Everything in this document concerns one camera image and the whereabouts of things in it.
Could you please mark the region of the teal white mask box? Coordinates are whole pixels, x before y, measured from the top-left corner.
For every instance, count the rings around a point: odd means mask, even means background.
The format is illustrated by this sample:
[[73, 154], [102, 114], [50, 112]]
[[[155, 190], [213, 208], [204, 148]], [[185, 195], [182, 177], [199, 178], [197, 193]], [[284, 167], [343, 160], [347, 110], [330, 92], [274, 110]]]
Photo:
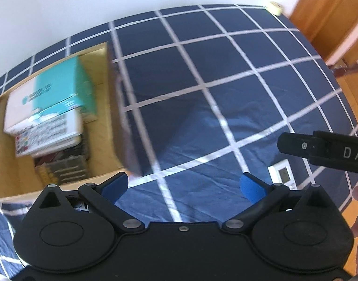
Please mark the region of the teal white mask box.
[[15, 136], [74, 108], [85, 123], [97, 119], [93, 83], [78, 56], [50, 67], [10, 93], [4, 132]]

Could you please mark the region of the white multicolour button remote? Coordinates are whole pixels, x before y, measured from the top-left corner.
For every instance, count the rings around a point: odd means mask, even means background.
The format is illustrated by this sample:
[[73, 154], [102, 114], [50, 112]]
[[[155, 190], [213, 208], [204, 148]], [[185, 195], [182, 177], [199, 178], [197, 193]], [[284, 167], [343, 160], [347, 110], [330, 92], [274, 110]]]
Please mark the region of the white multicolour button remote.
[[15, 155], [39, 157], [81, 143], [83, 120], [77, 109], [26, 129], [15, 137]]

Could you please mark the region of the white slim screen remote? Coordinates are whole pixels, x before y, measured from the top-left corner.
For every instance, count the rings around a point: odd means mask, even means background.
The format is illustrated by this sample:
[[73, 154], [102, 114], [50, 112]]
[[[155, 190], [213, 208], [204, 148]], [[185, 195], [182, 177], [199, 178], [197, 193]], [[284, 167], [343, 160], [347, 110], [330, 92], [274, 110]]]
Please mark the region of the white slim screen remote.
[[269, 166], [268, 172], [273, 183], [281, 183], [286, 185], [290, 190], [297, 190], [295, 178], [287, 159]]

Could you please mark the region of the brown cardboard box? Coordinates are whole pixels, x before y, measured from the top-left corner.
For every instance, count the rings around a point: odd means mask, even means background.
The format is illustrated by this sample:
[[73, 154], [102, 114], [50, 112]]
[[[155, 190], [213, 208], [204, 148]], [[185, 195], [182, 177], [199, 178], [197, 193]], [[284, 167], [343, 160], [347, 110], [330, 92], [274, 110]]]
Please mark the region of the brown cardboard box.
[[[121, 93], [122, 76], [112, 62], [107, 43], [76, 53], [94, 85], [97, 119], [86, 125], [90, 142], [90, 177], [62, 185], [62, 190], [76, 190], [85, 183], [100, 184], [111, 176], [133, 169], [132, 143]], [[42, 181], [30, 157], [17, 158], [13, 137], [4, 133], [4, 117], [8, 97], [15, 88], [0, 95], [0, 202], [28, 203], [37, 199], [47, 182]]]

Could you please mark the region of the blue checkered bed sheet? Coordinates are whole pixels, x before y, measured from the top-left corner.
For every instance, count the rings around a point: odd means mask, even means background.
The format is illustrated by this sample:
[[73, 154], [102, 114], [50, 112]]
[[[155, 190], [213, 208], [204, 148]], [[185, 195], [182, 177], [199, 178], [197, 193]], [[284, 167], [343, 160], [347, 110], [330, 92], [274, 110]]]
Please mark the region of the blue checkered bed sheet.
[[[149, 11], [61, 40], [0, 77], [0, 95], [107, 43], [132, 143], [128, 189], [54, 183], [0, 202], [0, 280], [351, 280], [342, 216], [358, 173], [277, 148], [282, 133], [358, 137], [332, 71], [284, 16], [261, 6]], [[289, 161], [297, 190], [268, 167]], [[270, 185], [252, 204], [243, 173]]]

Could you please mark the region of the pale green tape roll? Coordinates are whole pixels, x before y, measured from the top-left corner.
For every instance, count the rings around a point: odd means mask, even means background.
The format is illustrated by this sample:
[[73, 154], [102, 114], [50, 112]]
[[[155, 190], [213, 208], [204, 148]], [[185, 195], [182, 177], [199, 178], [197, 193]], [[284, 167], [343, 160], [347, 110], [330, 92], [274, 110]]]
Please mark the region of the pale green tape roll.
[[284, 12], [284, 7], [279, 3], [270, 2], [267, 6], [267, 10], [275, 16], [280, 16]]

